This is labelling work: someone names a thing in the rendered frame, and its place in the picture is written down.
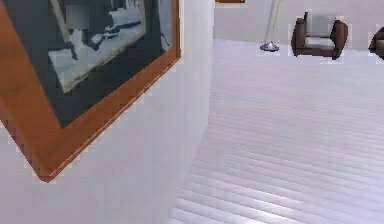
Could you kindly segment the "orange framed wall picture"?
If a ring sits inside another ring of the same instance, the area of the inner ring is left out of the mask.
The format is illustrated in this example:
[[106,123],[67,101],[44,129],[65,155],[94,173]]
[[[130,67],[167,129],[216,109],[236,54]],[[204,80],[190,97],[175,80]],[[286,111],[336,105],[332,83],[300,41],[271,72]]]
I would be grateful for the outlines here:
[[53,180],[180,58],[180,0],[0,0],[0,121]]

